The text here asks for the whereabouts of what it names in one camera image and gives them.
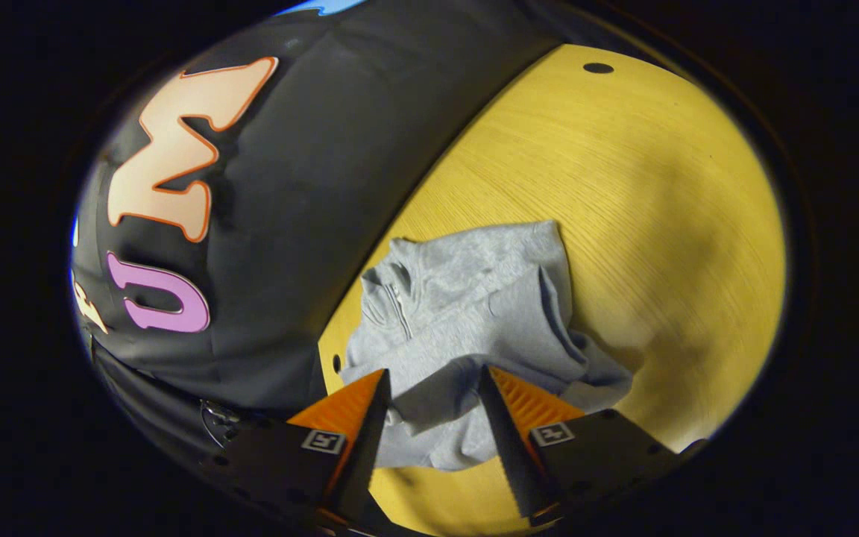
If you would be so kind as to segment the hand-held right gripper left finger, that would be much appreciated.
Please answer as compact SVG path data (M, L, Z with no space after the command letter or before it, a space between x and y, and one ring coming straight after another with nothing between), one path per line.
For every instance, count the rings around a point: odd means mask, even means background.
M202 471L297 534L367 534L360 522L391 401L386 369L359 378L287 421L232 432Z

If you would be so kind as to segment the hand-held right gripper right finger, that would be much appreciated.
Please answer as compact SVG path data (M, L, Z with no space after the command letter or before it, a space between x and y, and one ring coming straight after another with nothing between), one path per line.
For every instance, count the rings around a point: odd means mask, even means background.
M609 509L687 462L616 410L587 414L494 366L478 395L519 513L534 527Z

